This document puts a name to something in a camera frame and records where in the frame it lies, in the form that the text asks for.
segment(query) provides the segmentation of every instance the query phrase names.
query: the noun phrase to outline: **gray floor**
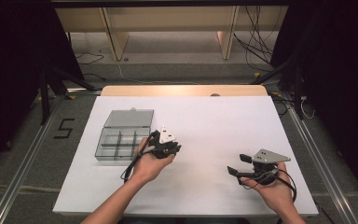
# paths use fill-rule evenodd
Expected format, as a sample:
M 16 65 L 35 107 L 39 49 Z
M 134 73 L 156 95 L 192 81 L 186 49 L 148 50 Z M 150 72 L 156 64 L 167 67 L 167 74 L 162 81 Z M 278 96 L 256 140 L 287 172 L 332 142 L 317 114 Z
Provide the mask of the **gray floor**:
M 238 33 L 246 40 L 247 33 Z M 215 33 L 134 33 L 131 34 L 123 59 L 115 63 L 104 34 L 72 34 L 73 48 L 77 56 L 89 52 L 101 56 L 86 54 L 78 61 L 88 83 L 96 87 L 106 85 L 141 85 L 141 84 L 237 84 L 255 80 L 255 73 L 265 74 L 270 67 L 259 59 L 247 58 L 245 50 L 237 41 L 229 60 L 223 60 Z M 273 48 L 276 34 L 268 38 Z M 265 83 L 268 91 L 276 91 L 278 77 Z M 66 82 L 68 88 L 78 88 Z M 47 132 L 41 148 L 29 170 L 20 192 L 5 219 L 5 223 L 79 223 L 83 217 L 64 217 L 53 214 L 52 206 L 65 179 L 66 173 L 76 152 L 77 144 L 86 126 L 93 102 L 97 94 L 88 91 L 74 91 L 73 100 L 64 100 L 57 110 L 54 120 Z M 277 113 L 282 113 L 289 105 L 276 103 Z M 74 119 L 66 124 L 73 128 L 66 139 L 55 139 L 62 136 L 59 131 L 63 119 Z M 32 145 L 40 129 L 41 102 L 35 99 L 34 105 L 12 139 L 12 149 L 0 154 L 0 199 L 10 184 L 22 159 Z M 326 214 L 335 223 L 345 223 L 334 203 L 317 167 L 307 150 L 307 146 L 298 131 L 290 111 L 281 118 L 301 172 L 310 188 L 310 192 Z M 336 153 L 336 146 L 329 133 L 316 116 L 304 119 L 311 136 L 323 158 L 328 163 L 337 184 L 350 202 L 351 209 L 358 220 L 358 182 Z M 276 217 L 248 217 L 251 223 L 276 223 Z M 317 217 L 307 217 L 308 223 L 330 223 L 327 216 L 321 213 Z M 133 223 L 174 223 L 172 218 L 141 218 Z M 233 218 L 189 218 L 186 223 L 237 223 Z

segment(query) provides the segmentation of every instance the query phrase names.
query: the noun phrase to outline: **white tabletop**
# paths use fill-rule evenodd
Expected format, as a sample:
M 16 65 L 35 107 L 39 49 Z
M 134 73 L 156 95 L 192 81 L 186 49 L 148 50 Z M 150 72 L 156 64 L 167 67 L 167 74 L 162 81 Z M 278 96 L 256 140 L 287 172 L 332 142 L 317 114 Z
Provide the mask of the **white tabletop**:
M 94 157 L 102 127 L 112 110 L 153 109 L 152 130 L 162 125 L 182 145 L 172 164 L 133 198 L 125 215 L 153 217 L 246 217 L 274 215 L 254 190 L 244 189 L 227 166 L 251 172 L 240 154 L 260 148 L 292 160 L 296 208 L 302 216 L 318 211 L 299 170 L 275 106 L 268 96 L 112 97 L 95 101 L 53 212 L 88 214 L 122 184 L 126 166 Z

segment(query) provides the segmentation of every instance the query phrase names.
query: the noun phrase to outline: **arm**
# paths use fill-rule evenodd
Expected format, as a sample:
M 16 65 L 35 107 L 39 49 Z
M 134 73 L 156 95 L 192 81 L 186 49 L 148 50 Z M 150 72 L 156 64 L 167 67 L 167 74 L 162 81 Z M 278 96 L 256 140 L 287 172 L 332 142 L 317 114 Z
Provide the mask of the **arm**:
M 116 190 L 93 213 L 83 220 L 88 223 L 117 223 L 126 210 L 133 196 L 148 182 L 154 180 L 161 170 L 173 161 L 174 156 L 166 159 L 157 159 L 152 154 L 146 153 L 135 164 L 131 178 L 118 190 Z
M 283 162 L 278 163 L 280 170 L 286 171 L 286 165 Z M 278 177 L 290 183 L 289 176 L 284 172 L 278 172 Z M 281 181 L 274 181 L 267 186 L 257 185 L 257 182 L 249 178 L 241 178 L 241 182 L 256 190 L 263 198 L 266 205 L 278 214 L 283 223 L 305 223 L 304 219 L 298 214 L 292 200 L 292 191 Z

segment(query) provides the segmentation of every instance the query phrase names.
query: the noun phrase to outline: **clear plastic box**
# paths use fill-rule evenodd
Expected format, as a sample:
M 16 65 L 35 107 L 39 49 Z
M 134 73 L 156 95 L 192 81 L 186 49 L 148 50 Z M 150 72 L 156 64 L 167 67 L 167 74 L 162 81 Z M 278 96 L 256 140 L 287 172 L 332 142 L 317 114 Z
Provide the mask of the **clear plastic box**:
M 150 135 L 153 110 L 113 110 L 101 131 L 95 158 L 128 165 L 144 137 Z

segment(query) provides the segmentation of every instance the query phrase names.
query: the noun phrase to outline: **silver gripper plate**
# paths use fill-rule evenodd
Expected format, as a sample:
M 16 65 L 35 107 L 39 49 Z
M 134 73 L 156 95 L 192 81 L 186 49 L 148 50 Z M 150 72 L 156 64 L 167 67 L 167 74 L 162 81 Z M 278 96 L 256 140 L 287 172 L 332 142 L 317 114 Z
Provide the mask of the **silver gripper plate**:
M 290 157 L 285 157 L 281 154 L 271 152 L 265 149 L 260 149 L 255 156 L 253 157 L 253 161 L 260 163 L 274 163 L 279 161 L 290 161 Z

